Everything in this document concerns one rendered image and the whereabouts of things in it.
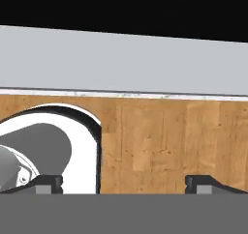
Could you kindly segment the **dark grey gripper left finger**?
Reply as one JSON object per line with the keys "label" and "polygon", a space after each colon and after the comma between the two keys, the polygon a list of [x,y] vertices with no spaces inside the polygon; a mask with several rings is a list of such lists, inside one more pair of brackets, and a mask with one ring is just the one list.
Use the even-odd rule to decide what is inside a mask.
{"label": "dark grey gripper left finger", "polygon": [[40,175],[24,186],[1,191],[1,194],[62,194],[61,175]]}

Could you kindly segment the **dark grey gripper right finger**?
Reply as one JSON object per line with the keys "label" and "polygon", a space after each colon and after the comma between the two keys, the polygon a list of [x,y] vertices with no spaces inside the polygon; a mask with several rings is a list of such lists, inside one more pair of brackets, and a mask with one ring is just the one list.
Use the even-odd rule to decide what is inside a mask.
{"label": "dark grey gripper right finger", "polygon": [[210,175],[187,175],[185,185],[186,194],[248,194],[248,191],[223,185]]}

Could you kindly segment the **white and black round object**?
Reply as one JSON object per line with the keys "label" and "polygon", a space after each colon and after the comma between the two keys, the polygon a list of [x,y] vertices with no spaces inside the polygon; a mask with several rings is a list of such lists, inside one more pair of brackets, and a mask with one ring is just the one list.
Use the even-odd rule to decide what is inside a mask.
{"label": "white and black round object", "polygon": [[98,194],[101,139],[101,121],[69,104],[41,104],[0,120],[0,195],[40,175],[61,175],[62,194]]}

